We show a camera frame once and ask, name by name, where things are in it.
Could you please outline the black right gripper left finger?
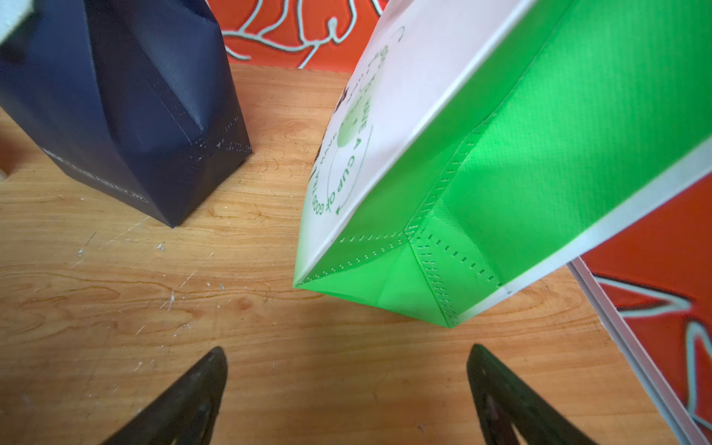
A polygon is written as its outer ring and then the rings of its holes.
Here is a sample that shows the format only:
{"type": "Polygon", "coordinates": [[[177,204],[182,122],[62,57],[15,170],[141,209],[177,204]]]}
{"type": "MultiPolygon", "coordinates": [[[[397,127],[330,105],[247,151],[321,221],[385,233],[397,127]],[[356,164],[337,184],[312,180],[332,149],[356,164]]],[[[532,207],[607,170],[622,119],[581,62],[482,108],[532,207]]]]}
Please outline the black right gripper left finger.
{"type": "Polygon", "coordinates": [[[227,382],[228,363],[215,347],[106,444],[208,444],[227,382]]]}

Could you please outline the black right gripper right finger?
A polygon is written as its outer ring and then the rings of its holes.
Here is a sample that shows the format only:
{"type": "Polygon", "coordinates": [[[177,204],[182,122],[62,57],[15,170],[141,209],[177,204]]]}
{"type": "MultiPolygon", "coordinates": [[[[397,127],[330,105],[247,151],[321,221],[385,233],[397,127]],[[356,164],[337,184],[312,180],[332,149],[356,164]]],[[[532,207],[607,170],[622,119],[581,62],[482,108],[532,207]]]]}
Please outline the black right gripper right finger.
{"type": "Polygon", "coordinates": [[[467,377],[485,443],[593,443],[481,344],[469,353],[467,377]]]}

